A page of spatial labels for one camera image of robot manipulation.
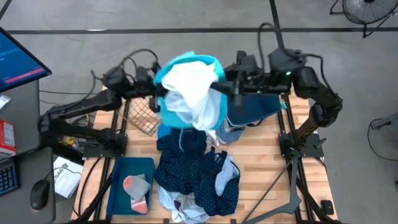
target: keyboard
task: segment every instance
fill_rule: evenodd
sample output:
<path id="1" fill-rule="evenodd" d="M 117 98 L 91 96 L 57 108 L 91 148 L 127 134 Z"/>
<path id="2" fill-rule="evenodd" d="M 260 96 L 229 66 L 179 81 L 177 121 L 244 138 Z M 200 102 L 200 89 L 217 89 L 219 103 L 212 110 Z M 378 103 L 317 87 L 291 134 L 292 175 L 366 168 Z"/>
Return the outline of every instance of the keyboard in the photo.
<path id="1" fill-rule="evenodd" d="M 13 159 L 0 162 L 0 196 L 18 189 L 16 166 Z"/>

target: computer mouse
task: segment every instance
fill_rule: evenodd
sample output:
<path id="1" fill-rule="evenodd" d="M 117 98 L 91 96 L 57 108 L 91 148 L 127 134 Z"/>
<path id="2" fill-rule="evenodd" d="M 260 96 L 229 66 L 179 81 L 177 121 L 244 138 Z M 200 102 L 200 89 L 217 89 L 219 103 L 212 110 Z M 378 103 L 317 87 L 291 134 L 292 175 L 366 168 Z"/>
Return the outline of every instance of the computer mouse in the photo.
<path id="1" fill-rule="evenodd" d="M 50 182 L 47 180 L 37 181 L 30 192 L 30 206 L 34 210 L 40 210 L 45 207 L 49 199 Z"/>

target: wire basket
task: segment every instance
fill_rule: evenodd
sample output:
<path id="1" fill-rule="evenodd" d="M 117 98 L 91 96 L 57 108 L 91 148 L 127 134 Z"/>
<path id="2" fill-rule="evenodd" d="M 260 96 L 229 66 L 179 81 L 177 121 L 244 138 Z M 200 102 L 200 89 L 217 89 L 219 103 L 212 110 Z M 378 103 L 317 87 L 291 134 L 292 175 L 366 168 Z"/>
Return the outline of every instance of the wire basket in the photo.
<path id="1" fill-rule="evenodd" d="M 161 122 L 160 117 L 149 108 L 149 100 L 147 98 L 135 98 L 130 101 L 129 114 L 127 118 L 123 116 L 122 110 L 119 115 L 130 122 L 134 127 L 143 133 L 152 136 Z"/>

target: red box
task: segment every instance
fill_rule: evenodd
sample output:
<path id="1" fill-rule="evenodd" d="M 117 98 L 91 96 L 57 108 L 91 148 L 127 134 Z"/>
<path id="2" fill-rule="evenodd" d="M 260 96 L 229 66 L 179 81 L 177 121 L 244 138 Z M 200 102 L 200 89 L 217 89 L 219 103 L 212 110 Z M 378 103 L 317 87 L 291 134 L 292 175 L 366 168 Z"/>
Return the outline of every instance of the red box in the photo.
<path id="1" fill-rule="evenodd" d="M 15 155 L 14 125 L 0 119 L 0 154 Z"/>

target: sock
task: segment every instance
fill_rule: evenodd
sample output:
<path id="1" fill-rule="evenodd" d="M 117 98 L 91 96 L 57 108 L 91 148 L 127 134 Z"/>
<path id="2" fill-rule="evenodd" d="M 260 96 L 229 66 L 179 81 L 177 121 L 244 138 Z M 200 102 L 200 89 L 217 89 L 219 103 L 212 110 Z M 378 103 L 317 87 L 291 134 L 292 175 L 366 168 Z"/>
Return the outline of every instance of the sock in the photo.
<path id="1" fill-rule="evenodd" d="M 127 176 L 123 181 L 123 188 L 134 200 L 140 200 L 148 192 L 150 184 L 145 176 Z"/>
<path id="2" fill-rule="evenodd" d="M 141 214 L 146 214 L 148 213 L 148 206 L 147 206 L 147 201 L 145 196 L 143 196 L 140 200 L 134 200 L 132 197 L 130 197 L 130 202 L 131 202 L 131 209 L 133 211 L 136 211 Z"/>

